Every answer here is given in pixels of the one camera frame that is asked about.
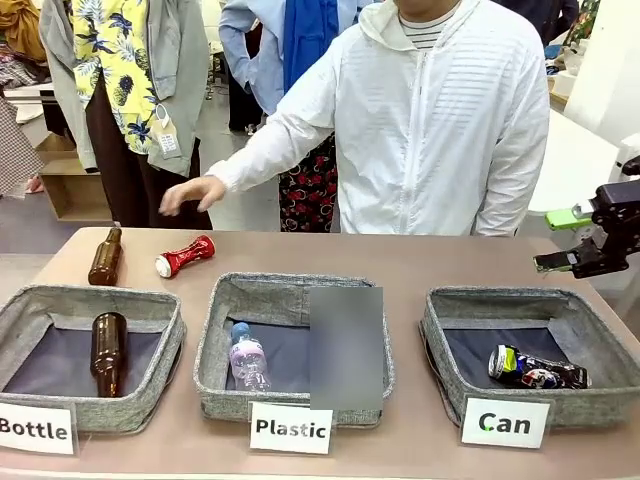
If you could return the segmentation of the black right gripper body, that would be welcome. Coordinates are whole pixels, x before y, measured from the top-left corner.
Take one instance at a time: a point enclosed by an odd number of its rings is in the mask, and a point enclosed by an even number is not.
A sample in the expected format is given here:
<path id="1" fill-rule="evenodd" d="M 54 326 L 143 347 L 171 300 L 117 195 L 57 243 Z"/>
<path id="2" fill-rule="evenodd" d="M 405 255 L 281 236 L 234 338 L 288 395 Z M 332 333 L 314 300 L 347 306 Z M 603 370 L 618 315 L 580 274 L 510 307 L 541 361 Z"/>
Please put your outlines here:
<path id="1" fill-rule="evenodd" d="M 596 189 L 591 199 L 592 223 L 609 240 L 639 239 L 639 181 L 609 183 Z"/>

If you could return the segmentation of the person's right hand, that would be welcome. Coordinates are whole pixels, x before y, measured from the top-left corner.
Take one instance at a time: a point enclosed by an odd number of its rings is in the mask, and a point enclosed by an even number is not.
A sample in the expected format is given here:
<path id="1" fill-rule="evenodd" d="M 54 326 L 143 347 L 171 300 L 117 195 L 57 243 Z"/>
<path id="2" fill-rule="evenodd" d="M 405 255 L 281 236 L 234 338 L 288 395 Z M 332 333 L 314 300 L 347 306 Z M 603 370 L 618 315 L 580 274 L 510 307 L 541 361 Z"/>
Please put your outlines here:
<path id="1" fill-rule="evenodd" d="M 198 212 L 205 212 L 226 193 L 225 185 L 216 176 L 201 176 L 169 188 L 163 195 L 159 213 L 177 216 L 181 205 L 197 201 Z"/>

